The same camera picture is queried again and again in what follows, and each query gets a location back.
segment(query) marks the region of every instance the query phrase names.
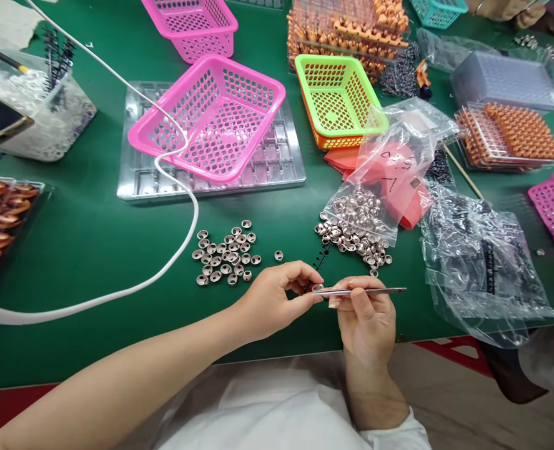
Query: clear plastic bag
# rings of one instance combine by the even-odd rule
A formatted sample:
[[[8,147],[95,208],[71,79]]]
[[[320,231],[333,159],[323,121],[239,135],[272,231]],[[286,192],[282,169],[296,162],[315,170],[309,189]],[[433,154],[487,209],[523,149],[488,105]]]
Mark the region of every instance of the clear plastic bag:
[[[474,50],[500,54],[496,49],[478,41],[460,36],[437,36],[419,28],[418,45],[429,66],[453,72]]]
[[[393,247],[407,210],[424,212],[431,204],[422,179],[433,162],[437,138],[420,116],[409,119],[395,105],[371,106],[366,128],[374,129],[383,120],[389,121],[389,129],[380,136],[364,135],[356,170],[324,211],[332,224]]]
[[[503,348],[528,341],[525,321],[554,317],[514,214],[429,185],[435,204],[420,223],[435,310]]]

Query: right hand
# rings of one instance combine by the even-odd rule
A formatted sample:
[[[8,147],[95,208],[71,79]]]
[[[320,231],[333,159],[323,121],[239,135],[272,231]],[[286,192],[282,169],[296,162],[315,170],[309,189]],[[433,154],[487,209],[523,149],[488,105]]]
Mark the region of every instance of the right hand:
[[[365,368],[384,367],[395,344],[395,307],[388,294],[368,295],[364,289],[383,289],[372,276],[348,277],[335,289],[352,289],[350,297],[332,297],[346,357],[353,356]]]

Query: left hand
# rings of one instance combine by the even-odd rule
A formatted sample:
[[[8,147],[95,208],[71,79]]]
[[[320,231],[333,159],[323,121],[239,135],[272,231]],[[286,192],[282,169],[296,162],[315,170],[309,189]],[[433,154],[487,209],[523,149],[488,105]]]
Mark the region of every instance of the left hand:
[[[246,340],[254,342],[269,337],[321,302],[321,296],[304,294],[304,287],[323,282],[319,273],[302,261],[286,262],[260,272],[244,296],[231,307],[244,328]],[[285,291],[289,289],[299,297],[288,300]]]

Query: plastic blister tray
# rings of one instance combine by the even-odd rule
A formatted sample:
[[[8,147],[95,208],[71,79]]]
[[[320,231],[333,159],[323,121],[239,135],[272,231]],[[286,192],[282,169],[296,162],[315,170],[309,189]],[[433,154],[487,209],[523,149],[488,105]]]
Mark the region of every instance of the plastic blister tray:
[[[131,84],[153,100],[159,99],[171,86],[168,82],[149,81],[134,81]],[[127,134],[130,128],[149,107],[149,103],[127,91],[117,196],[134,204],[188,199],[181,187],[155,169],[154,158],[135,150],[129,144]],[[161,165],[197,197],[291,188],[303,185],[306,181],[304,162],[287,99],[236,183],[214,183],[166,162]]]
[[[458,106],[500,103],[546,113],[554,109],[554,88],[539,62],[472,52],[450,78]]]

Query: person's hand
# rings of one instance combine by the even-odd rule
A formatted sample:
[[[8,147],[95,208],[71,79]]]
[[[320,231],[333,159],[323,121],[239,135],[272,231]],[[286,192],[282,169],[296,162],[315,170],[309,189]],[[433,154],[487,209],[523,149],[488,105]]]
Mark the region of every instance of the person's hand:
[[[231,308],[243,327],[248,342],[259,341],[285,328],[322,297],[304,294],[304,287],[322,283],[319,273],[302,261],[286,262],[264,269],[245,295]],[[285,291],[299,297],[288,300]]]
[[[389,295],[364,291],[384,287],[372,276],[348,277],[334,288],[353,289],[350,297],[329,299],[329,307],[337,308],[346,359],[352,356],[365,368],[385,367],[395,344],[395,307]]]

